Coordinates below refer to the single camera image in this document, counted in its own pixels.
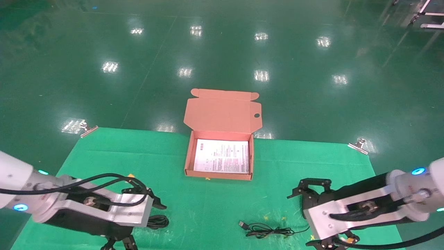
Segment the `open cardboard box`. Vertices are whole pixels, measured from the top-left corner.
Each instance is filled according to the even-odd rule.
[[[183,122],[193,131],[185,160],[185,175],[250,181],[253,177],[253,132],[262,127],[262,107],[252,102],[258,93],[192,89]],[[213,173],[194,171],[197,139],[248,141],[249,173]]]

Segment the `box flap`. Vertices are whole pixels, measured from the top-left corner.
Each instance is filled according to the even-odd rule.
[[[258,93],[192,89],[183,122],[196,131],[251,134],[262,127]]]
[[[256,92],[225,91],[214,89],[192,89],[191,94],[200,98],[253,101],[259,97]]]

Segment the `floor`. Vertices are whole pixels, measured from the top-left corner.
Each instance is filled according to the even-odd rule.
[[[258,92],[258,138],[363,137],[377,174],[428,165],[444,150],[444,35],[420,25],[444,20],[408,25],[424,2],[3,0],[0,149],[55,174],[76,122],[187,134],[190,90],[208,88]],[[0,210],[0,250],[26,219]]]

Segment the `green mat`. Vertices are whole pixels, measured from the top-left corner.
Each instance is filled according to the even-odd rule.
[[[286,199],[300,179],[326,177],[333,188],[374,176],[369,158],[344,144],[255,139],[252,181],[186,177],[183,171],[188,136],[152,131],[100,128],[80,139],[60,174],[87,178],[99,173],[132,173],[168,206],[165,229],[136,228],[140,249],[313,249],[310,230],[291,237],[247,238],[238,223],[263,222],[271,227],[307,227],[300,198]],[[127,184],[111,189],[119,191]],[[395,226],[355,231],[363,244],[399,242]],[[13,250],[99,250],[102,237],[30,220]],[[116,250],[124,249],[121,242]]]

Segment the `paper sheet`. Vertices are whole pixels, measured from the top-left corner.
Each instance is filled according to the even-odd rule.
[[[247,141],[197,140],[194,170],[249,173]]]

